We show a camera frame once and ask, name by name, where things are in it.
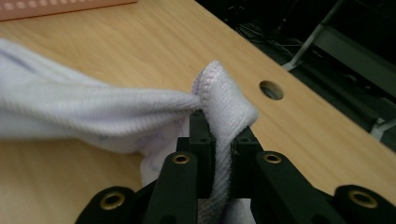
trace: towel fold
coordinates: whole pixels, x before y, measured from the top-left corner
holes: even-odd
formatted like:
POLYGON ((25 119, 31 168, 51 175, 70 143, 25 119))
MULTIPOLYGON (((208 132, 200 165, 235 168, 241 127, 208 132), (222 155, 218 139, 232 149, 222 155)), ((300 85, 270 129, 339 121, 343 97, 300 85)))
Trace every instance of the towel fold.
POLYGON ((78 138, 114 152, 141 152, 146 185, 176 150, 177 138, 189 135, 188 117, 197 109, 204 110, 217 139, 215 183, 211 196, 199 201, 199 223, 218 223, 220 216, 227 223, 251 223, 246 202, 228 194, 230 144, 257 111, 219 62, 198 75, 191 93, 120 88, 0 39, 0 138, 78 138), (242 211, 238 217, 224 211, 229 202, 242 211))

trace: wooden table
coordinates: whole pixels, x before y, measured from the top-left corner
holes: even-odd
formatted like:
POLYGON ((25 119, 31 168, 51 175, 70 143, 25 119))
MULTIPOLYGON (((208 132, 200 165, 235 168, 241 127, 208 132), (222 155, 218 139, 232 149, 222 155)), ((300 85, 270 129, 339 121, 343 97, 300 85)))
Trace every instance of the wooden table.
MULTIPOLYGON (((192 0, 3 21, 0 37, 132 88, 190 91, 200 70, 220 60, 260 111, 252 129, 265 149, 285 154, 330 194, 356 184, 396 203, 393 152, 192 0), (264 80, 284 98, 264 96, 264 80)), ((141 159, 78 140, 0 141, 0 223, 74 223, 101 189, 140 189, 141 159)))

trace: circular hole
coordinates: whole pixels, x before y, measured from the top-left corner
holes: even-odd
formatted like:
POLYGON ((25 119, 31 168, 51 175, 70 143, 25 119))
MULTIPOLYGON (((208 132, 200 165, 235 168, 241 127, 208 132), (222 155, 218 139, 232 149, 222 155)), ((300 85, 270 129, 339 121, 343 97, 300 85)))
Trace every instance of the circular hole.
POLYGON ((312 223, 314 224, 330 224, 329 220, 321 215, 315 215, 312 217, 312 223))
POLYGON ((12 10, 12 9, 14 9, 14 5, 12 5, 12 3, 5 3, 4 8, 6 10, 12 10))
POLYGON ((46 7, 49 3, 47 2, 47 0, 40 0, 40 2, 38 2, 40 4, 40 6, 42 7, 46 7))
POLYGON ((104 210, 113 210, 119 206, 121 206, 125 201, 125 196, 118 192, 110 192, 106 194, 103 198, 102 201, 100 202, 100 206, 104 210))
POLYGON ((24 9, 26 8, 26 4, 24 2, 17 2, 17 8, 24 9))
POLYGON ((360 190, 350 191, 349 199, 352 200, 352 202, 354 202, 360 206, 366 207, 366 208, 377 208, 378 207, 378 202, 376 201, 376 199, 364 191, 360 191, 360 190))
POLYGON ((176 164, 184 164, 190 161, 190 157, 186 156, 186 155, 176 155, 173 158, 173 162, 176 164))
POLYGON ((266 161, 268 161, 268 162, 270 162, 270 163, 274 163, 274 164, 277 164, 277 163, 281 163, 281 162, 282 162, 282 158, 278 157, 278 156, 275 155, 275 154, 266 154, 266 155, 264 155, 264 159, 265 159, 266 161))
POLYGON ((29 1, 27 4, 29 5, 29 7, 37 7, 36 1, 29 1))
POLYGON ((262 81, 260 83, 260 90, 264 95, 273 100, 281 100, 284 96, 282 89, 271 81, 262 81))

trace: fabric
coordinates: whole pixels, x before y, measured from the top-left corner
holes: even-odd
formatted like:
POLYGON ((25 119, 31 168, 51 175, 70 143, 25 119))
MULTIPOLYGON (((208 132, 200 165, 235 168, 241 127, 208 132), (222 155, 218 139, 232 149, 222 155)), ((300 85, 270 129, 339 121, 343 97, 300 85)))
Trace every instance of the fabric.
POLYGON ((231 201, 227 192, 231 141, 257 111, 219 62, 198 75, 192 93, 120 88, 0 39, 0 138, 78 138, 114 152, 141 152, 146 185, 176 150, 177 138, 189 135, 188 117, 197 109, 217 139, 215 183, 211 196, 199 201, 199 223, 218 223, 220 216, 226 223, 250 223, 247 202, 231 201))

